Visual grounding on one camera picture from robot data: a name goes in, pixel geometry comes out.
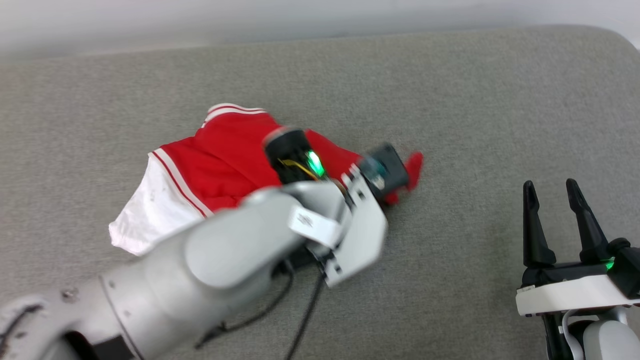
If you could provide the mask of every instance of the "gray fabric surface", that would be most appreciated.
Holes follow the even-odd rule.
[[[321,295],[298,359],[543,359],[541,320],[515,306],[522,184],[536,185],[560,261],[580,249],[567,177],[610,239],[640,245],[639,95],[626,40],[565,26],[5,65],[0,303],[131,259],[107,224],[147,152],[235,102],[354,151],[389,141],[426,156],[419,189],[388,212],[383,258]],[[267,320],[166,359],[282,358],[314,277],[302,273]]]

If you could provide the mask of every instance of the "yellow wire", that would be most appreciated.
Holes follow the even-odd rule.
[[[283,165],[288,166],[288,167],[299,167],[302,171],[306,172],[307,175],[309,175],[313,180],[318,181],[318,177],[316,175],[314,175],[314,173],[312,173],[311,171],[309,171],[307,168],[305,168],[304,166],[300,165],[297,161],[293,161],[293,160],[280,160],[278,159],[279,162],[281,162]]]

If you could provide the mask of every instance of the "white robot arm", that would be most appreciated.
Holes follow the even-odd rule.
[[[576,214],[580,262],[556,264],[547,247],[533,183],[524,184],[524,265],[516,294],[522,316],[542,317],[550,360],[631,360],[640,341],[627,326],[627,308],[640,304],[640,249],[624,238],[608,242],[578,184],[566,182]],[[598,320],[572,322],[578,316]]]
[[[286,150],[293,159],[305,154],[306,145],[296,144],[300,134],[278,134],[275,152]],[[403,167],[387,172],[402,165],[391,146],[376,156],[351,169],[346,189],[299,181],[322,180],[310,167],[276,169],[289,184],[259,190],[237,209],[81,286],[15,300],[0,311],[0,359],[156,358],[263,295],[283,262],[291,270],[301,248],[321,261],[327,285],[335,286],[380,256],[387,221],[378,201],[393,184],[406,183]]]

